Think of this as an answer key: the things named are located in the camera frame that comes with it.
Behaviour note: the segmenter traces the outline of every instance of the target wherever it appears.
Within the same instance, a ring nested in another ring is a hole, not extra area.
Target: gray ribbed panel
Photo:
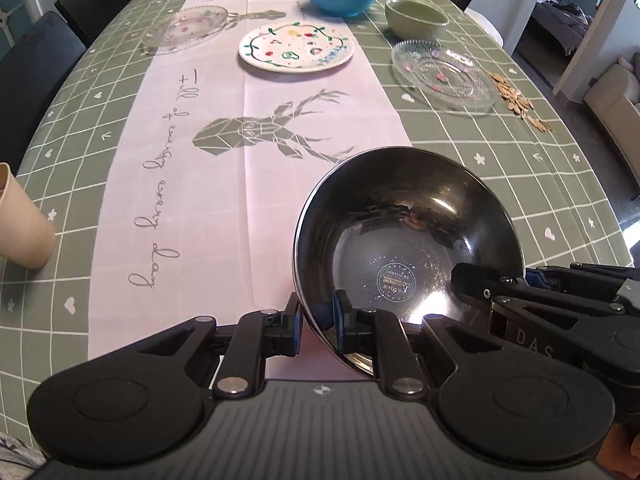
[[[129,470],[51,463],[34,480],[604,480],[593,463],[524,472],[453,444],[427,408],[375,383],[270,381],[255,399],[222,402],[203,431],[169,456]]]

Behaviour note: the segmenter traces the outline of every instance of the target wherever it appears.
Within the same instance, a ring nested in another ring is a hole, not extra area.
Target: beige couch
[[[640,183],[640,82],[622,65],[607,70],[584,96]]]

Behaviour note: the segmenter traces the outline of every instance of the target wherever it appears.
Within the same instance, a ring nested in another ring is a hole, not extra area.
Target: checkered tablecloth
[[[453,111],[404,85],[391,65],[397,41],[385,0],[346,20],[414,146],[459,161],[500,198],[528,266],[573,261],[628,266],[629,252],[596,176],[571,133],[520,67],[448,0],[442,43],[503,75],[531,99],[541,133],[498,102],[489,113]],[[40,124],[17,180],[56,227],[37,272],[0,264],[0,432],[33,443],[26,401],[52,373],[84,362],[88,297],[104,189],[120,134],[151,59],[140,34],[185,0],[133,0],[71,73]]]

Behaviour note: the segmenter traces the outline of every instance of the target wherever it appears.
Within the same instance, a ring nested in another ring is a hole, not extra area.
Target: white heart
[[[76,313],[76,306],[74,305],[75,301],[76,300],[74,299],[73,296],[71,296],[70,298],[66,298],[65,308],[69,311],[69,314]]]

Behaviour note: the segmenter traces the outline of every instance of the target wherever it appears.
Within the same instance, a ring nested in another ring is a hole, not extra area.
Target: green bowl
[[[385,6],[386,22],[402,40],[435,41],[449,19],[435,7],[415,0],[388,0]]]

